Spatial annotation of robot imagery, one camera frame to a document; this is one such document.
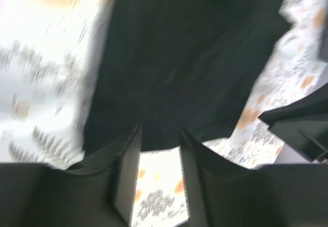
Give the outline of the black t-shirt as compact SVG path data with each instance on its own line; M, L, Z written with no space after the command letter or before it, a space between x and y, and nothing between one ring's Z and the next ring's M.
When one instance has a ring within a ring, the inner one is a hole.
M233 133L276 41L283 0L116 0L84 150L134 125L142 150L171 149L185 127L204 142Z

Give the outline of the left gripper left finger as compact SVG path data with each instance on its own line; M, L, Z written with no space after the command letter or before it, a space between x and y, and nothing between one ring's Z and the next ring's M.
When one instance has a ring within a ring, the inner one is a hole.
M128 226L142 127L66 170L1 164L1 226Z

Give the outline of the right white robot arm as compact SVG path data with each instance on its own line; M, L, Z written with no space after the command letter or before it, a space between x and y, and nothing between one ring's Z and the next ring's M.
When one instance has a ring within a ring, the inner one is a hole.
M263 112L259 119L307 161L327 163L327 84L290 105Z

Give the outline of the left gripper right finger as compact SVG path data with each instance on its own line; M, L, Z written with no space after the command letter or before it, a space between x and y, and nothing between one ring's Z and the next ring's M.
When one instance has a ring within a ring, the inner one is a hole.
M327 226L327 165L239 166L179 130L189 226Z

